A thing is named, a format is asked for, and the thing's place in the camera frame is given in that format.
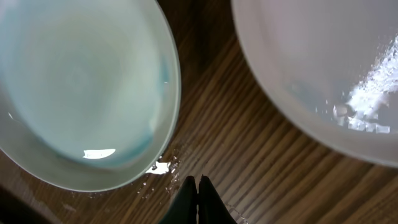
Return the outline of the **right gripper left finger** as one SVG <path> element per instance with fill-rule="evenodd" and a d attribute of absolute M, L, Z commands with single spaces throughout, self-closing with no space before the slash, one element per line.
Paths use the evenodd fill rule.
<path fill-rule="evenodd" d="M 188 176 L 159 224 L 196 224 L 197 194 L 195 178 Z"/>

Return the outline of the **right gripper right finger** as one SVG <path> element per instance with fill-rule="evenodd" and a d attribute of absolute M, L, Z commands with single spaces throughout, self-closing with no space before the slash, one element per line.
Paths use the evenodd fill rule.
<path fill-rule="evenodd" d="M 237 224 L 209 177 L 204 175 L 198 190 L 198 221 L 199 224 Z"/>

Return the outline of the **large white plate blue smear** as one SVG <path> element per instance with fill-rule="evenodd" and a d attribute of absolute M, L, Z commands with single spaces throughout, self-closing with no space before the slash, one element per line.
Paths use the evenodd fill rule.
<path fill-rule="evenodd" d="M 145 174 L 181 99 L 157 1 L 2 1 L 1 150 L 62 189 L 101 192 Z"/>

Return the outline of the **white plate blue streak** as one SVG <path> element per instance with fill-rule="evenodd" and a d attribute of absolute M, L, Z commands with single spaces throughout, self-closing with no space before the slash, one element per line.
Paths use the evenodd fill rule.
<path fill-rule="evenodd" d="M 234 0 L 254 77 L 332 149 L 397 165 L 397 0 Z"/>

